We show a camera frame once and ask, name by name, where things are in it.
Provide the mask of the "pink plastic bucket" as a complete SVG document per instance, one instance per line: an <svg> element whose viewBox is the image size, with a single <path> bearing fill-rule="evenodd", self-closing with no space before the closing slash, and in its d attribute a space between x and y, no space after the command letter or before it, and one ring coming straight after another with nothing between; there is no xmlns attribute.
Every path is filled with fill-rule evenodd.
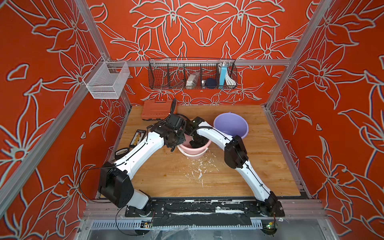
<svg viewBox="0 0 384 240"><path fill-rule="evenodd" d="M186 140L177 147L183 155L191 159L201 158L208 151L209 146L212 143L207 139L207 143L205 145L202 145L201 147L193 147L190 144L190 142L193 141L193 137L188 136L186 134L184 134L184 136Z"/></svg>

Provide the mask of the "purple plastic bucket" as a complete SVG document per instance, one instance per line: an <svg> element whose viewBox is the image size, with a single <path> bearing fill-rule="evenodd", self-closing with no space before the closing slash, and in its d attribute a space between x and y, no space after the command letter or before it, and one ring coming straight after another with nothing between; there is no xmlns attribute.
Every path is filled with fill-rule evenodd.
<svg viewBox="0 0 384 240"><path fill-rule="evenodd" d="M234 113L223 113L214 119L214 127L231 136L240 136L244 139L249 133L249 125L247 121Z"/></svg>

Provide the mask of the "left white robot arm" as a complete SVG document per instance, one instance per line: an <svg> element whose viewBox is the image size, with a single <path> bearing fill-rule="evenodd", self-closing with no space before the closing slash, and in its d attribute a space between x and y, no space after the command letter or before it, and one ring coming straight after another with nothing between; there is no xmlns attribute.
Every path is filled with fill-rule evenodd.
<svg viewBox="0 0 384 240"><path fill-rule="evenodd" d="M163 146L174 151L185 142L187 122L181 116L174 114L177 101L173 100L169 115L154 125L146 137L130 152L118 154L118 159L101 167L99 193L106 197L118 208L125 206L139 210L146 209L150 197L133 187L132 179L140 167Z"/></svg>

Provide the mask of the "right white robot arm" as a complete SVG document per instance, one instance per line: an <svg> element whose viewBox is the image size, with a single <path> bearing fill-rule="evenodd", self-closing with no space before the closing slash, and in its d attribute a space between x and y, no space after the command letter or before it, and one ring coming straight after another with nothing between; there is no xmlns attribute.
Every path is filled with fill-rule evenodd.
<svg viewBox="0 0 384 240"><path fill-rule="evenodd" d="M285 216L281 202L254 170L240 136L230 136L212 127L200 117L187 121L185 133L191 137L204 137L224 151L224 161L236 170L251 189L260 206L262 216Z"/></svg>

